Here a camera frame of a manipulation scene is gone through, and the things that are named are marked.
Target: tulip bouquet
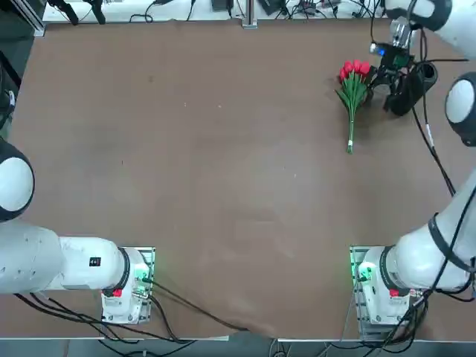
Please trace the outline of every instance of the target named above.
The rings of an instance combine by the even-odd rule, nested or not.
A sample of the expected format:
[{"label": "tulip bouquet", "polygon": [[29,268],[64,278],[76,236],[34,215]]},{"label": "tulip bouquet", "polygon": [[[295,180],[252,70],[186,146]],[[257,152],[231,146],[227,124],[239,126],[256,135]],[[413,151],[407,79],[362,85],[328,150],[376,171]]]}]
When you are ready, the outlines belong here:
[{"label": "tulip bouquet", "polygon": [[349,154],[353,153],[354,120],[356,119],[357,109],[364,101],[367,93],[367,86],[364,81],[369,71],[370,65],[368,62],[360,62],[356,59],[353,63],[346,61],[339,72],[342,87],[335,91],[349,113],[349,141],[347,142],[347,152]]}]

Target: white label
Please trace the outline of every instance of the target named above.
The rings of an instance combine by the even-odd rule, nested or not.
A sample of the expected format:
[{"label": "white label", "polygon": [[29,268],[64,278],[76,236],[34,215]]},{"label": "white label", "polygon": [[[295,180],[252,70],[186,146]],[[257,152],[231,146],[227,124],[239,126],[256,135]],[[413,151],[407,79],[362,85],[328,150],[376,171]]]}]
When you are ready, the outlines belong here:
[{"label": "white label", "polygon": [[8,91],[8,95],[10,96],[10,106],[15,106],[15,94],[12,91]]},{"label": "white label", "polygon": [[119,306],[119,299],[115,297],[105,297],[104,298],[104,305],[106,306]]}]

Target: green leaf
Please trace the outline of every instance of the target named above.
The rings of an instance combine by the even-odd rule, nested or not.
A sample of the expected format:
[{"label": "green leaf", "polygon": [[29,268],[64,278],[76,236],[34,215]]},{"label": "green leaf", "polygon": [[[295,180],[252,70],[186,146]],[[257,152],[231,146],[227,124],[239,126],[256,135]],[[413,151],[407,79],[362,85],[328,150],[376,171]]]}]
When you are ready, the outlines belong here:
[{"label": "green leaf", "polygon": [[338,94],[338,96],[342,100],[342,103],[344,103],[344,105],[347,107],[347,109],[350,110],[351,109],[350,108],[350,99],[348,98],[348,96],[346,96],[346,94],[340,89],[336,89],[335,93]]},{"label": "green leaf", "polygon": [[354,71],[352,71],[352,73],[350,74],[349,76],[349,91],[347,92],[347,95],[349,95],[349,99],[353,99],[354,98],[354,91],[356,90],[355,89],[355,78],[356,78],[356,73]]},{"label": "green leaf", "polygon": [[359,83],[356,91],[356,106],[359,106],[362,103],[366,91],[367,86],[363,83]]},{"label": "green leaf", "polygon": [[349,78],[346,78],[343,82],[342,82],[342,87],[344,87],[344,91],[346,93],[349,93],[349,81],[350,79]]}]

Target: mounting plate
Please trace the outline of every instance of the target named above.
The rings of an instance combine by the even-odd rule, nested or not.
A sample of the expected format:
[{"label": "mounting plate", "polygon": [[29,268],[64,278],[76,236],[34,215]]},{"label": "mounting plate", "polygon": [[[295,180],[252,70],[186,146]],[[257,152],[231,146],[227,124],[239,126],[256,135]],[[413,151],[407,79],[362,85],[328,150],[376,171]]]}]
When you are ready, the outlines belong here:
[{"label": "mounting plate", "polygon": [[358,333],[361,341],[383,341],[393,330],[393,325],[376,325],[370,323],[367,304],[358,278],[358,266],[364,260],[370,246],[353,245],[350,247],[350,269],[354,287],[354,301],[356,302]]},{"label": "mounting plate", "polygon": [[[154,268],[155,268],[155,248],[154,247],[133,247],[141,253],[144,257],[145,263],[149,266],[149,276],[148,278],[154,280]],[[152,295],[152,284],[148,284],[148,295]],[[150,321],[150,312],[152,310],[152,303],[149,300],[146,300],[142,303],[141,312],[139,315],[139,323],[143,324]]]}]

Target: metal bracket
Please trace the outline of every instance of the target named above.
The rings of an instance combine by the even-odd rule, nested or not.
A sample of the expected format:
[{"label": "metal bracket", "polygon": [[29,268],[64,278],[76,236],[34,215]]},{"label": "metal bracket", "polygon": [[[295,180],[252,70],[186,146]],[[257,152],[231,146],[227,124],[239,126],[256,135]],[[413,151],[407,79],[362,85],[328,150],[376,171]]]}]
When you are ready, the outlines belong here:
[{"label": "metal bracket", "polygon": [[358,333],[361,341],[382,341],[393,330],[392,325],[375,325],[370,323],[367,312],[365,296],[358,278],[358,266],[364,260],[369,246],[353,245],[350,247],[350,269],[354,288],[354,301],[356,302]]},{"label": "metal bracket", "polygon": [[242,20],[243,28],[258,28],[258,22],[254,17],[254,0],[246,0],[245,18]]},{"label": "metal bracket", "polygon": [[34,29],[35,37],[43,37],[45,35],[45,24],[38,14],[33,10],[27,0],[10,0],[16,7],[26,22]]},{"label": "metal bracket", "polygon": [[[155,248],[154,247],[133,247],[141,253],[144,257],[145,263],[149,266],[149,279],[154,280],[155,269]],[[152,295],[152,287],[149,290],[149,296]],[[143,324],[150,321],[150,312],[152,310],[151,301],[144,301],[142,303],[141,312],[139,315],[139,323]]]}]

